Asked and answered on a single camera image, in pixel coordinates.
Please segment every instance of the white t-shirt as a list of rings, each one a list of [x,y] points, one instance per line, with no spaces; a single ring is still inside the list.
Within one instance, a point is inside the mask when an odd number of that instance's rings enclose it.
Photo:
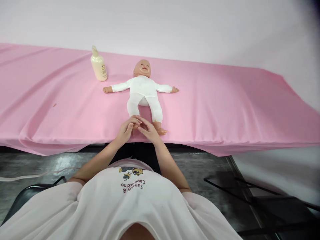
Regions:
[[[157,240],[241,239],[209,200],[181,194],[150,170],[122,160],[83,187],[69,182],[44,190],[0,228],[0,239],[118,240],[134,223]]]
[[[145,97],[157,97],[157,91],[166,93],[171,93],[172,91],[172,87],[169,85],[157,84],[151,78],[142,75],[111,87],[113,92],[120,92],[130,88],[130,96],[134,93],[139,93]]]

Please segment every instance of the white onesie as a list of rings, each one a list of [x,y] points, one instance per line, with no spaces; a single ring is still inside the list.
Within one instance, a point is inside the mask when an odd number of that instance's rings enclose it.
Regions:
[[[113,92],[121,92],[130,88],[130,98],[127,103],[129,116],[140,115],[138,105],[150,106],[152,121],[162,122],[162,109],[158,101],[158,92],[171,93],[172,87],[169,85],[160,85],[146,76],[138,76],[130,80],[112,85]]]

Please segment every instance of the doll head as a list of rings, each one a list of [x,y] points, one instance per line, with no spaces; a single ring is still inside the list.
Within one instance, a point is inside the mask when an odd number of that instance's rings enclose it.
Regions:
[[[133,70],[133,75],[135,77],[139,76],[139,75],[143,75],[146,77],[150,77],[151,76],[151,67],[150,67],[150,63],[147,60],[140,60],[137,64],[136,67]]]

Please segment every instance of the hand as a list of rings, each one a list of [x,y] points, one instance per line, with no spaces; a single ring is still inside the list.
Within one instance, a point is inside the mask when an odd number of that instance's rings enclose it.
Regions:
[[[138,127],[138,130],[143,135],[145,135],[150,142],[152,142],[153,144],[156,144],[162,141],[157,130],[149,121],[145,120],[144,118],[138,115],[136,115],[135,117],[142,122],[141,125]]]
[[[122,146],[124,145],[130,138],[133,125],[136,124],[140,126],[142,123],[141,120],[136,118],[129,118],[123,124],[121,124],[118,136],[116,137],[116,141]]]
[[[113,92],[112,87],[105,87],[103,88],[104,93],[109,93],[109,92]]]
[[[179,92],[179,91],[180,91],[179,88],[173,87],[171,93],[176,93],[176,92]]]

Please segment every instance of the pink tablecloth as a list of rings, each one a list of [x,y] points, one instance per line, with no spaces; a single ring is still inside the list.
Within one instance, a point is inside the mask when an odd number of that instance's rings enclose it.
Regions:
[[[90,51],[0,44],[0,145],[51,155],[112,141],[128,118],[129,90],[105,94],[102,88],[132,78],[141,57],[101,55],[106,82],[95,79]],[[168,130],[164,142],[217,156],[319,145],[319,114],[281,76],[256,68],[147,59],[155,82],[180,89],[158,94]],[[140,109],[151,118],[149,108]],[[146,139],[138,134],[130,141]]]

